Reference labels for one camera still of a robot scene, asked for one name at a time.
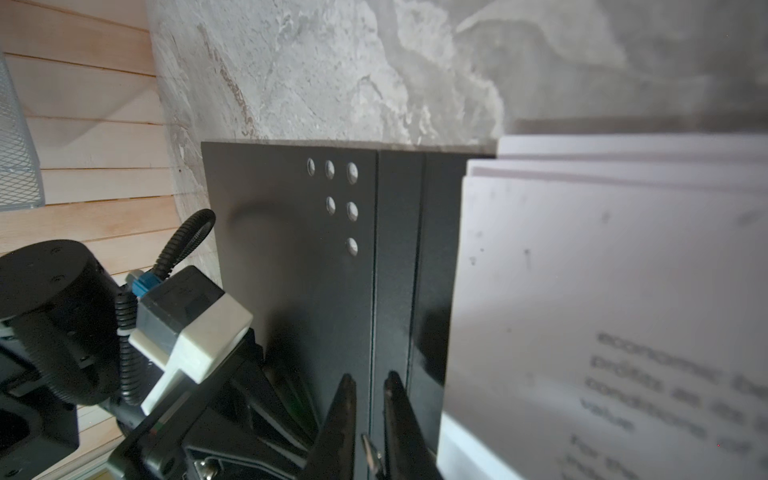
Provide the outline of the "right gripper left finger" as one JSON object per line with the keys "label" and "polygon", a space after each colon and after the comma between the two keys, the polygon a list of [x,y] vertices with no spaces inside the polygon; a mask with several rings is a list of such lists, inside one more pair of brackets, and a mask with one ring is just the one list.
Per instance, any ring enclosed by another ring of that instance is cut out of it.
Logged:
{"label": "right gripper left finger", "polygon": [[354,478],[356,413],[356,382],[350,374],[344,374],[325,423],[297,479]]}

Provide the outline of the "printed paper sheet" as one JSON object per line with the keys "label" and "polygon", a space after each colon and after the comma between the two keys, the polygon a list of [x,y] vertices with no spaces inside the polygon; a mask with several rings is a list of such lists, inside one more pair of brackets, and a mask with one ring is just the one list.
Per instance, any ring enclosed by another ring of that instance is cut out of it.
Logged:
{"label": "printed paper sheet", "polygon": [[767,202],[470,177],[447,479],[763,479]]}
{"label": "printed paper sheet", "polygon": [[758,158],[767,155],[762,134],[606,134],[508,135],[497,142],[496,156],[513,158]]}
{"label": "printed paper sheet", "polygon": [[767,167],[646,161],[471,160],[469,177],[542,180],[765,197]]}

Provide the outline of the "white folder black inside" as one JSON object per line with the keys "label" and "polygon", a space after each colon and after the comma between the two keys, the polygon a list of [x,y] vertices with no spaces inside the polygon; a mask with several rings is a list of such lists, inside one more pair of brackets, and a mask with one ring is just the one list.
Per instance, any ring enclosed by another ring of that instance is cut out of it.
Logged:
{"label": "white folder black inside", "polygon": [[372,479],[361,435],[385,466],[396,371],[436,460],[469,155],[208,141],[202,157],[224,290],[300,423],[316,442],[350,374],[353,479]]}

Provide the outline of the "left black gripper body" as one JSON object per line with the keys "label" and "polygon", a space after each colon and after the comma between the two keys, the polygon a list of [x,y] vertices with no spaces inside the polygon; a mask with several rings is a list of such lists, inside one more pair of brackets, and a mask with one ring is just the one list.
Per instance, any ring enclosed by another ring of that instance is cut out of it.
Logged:
{"label": "left black gripper body", "polygon": [[110,454],[117,479],[295,479],[314,439],[290,415],[247,332],[201,384],[182,381]]}

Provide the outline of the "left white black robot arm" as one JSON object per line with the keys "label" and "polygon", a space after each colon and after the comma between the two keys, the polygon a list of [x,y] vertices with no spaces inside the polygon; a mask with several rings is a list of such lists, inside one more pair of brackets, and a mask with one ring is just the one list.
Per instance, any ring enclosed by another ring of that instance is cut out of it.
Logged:
{"label": "left white black robot arm", "polygon": [[115,282],[72,240],[1,259],[1,475],[31,479],[80,445],[97,406],[120,479],[292,479],[316,437],[272,383],[251,315],[205,274]]}

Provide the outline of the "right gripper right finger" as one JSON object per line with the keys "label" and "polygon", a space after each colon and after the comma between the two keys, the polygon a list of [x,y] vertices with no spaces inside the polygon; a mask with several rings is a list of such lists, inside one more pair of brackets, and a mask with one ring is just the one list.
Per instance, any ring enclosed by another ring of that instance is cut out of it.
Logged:
{"label": "right gripper right finger", "polygon": [[388,479],[443,479],[396,371],[390,371],[384,382],[384,427]]}

